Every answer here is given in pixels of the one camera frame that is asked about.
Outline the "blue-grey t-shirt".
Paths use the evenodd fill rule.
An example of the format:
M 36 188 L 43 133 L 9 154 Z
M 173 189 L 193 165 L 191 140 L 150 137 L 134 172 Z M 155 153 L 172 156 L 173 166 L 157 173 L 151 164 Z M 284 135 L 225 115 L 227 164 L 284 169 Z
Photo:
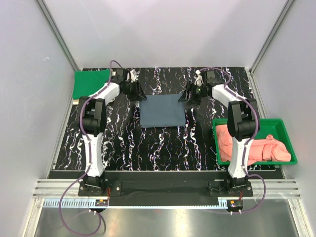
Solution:
M 142 128 L 178 127 L 186 123 L 185 108 L 180 94 L 148 95 L 140 102 Z

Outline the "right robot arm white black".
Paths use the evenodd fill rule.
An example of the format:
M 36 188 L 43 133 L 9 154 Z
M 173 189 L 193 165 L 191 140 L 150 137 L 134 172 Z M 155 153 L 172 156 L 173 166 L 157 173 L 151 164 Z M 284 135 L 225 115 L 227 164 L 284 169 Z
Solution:
M 194 79 L 187 82 L 178 101 L 199 105 L 203 97 L 211 97 L 228 109 L 227 129 L 232 137 L 232 160 L 224 182 L 215 191 L 235 196 L 246 188 L 248 182 L 250 146 L 260 130 L 257 101 L 230 89 L 231 76 L 220 68 L 196 70 Z

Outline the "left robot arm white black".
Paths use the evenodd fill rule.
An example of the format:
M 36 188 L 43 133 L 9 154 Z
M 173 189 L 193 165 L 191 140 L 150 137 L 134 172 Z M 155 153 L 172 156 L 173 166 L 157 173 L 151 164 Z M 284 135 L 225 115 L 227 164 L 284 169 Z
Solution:
M 141 88 L 136 71 L 118 68 L 110 71 L 110 81 L 89 96 L 79 98 L 78 125 L 82 133 L 86 167 L 79 182 L 97 196 L 107 188 L 102 162 L 101 141 L 107 125 L 106 106 L 124 94 L 130 101 L 143 101 L 147 97 Z

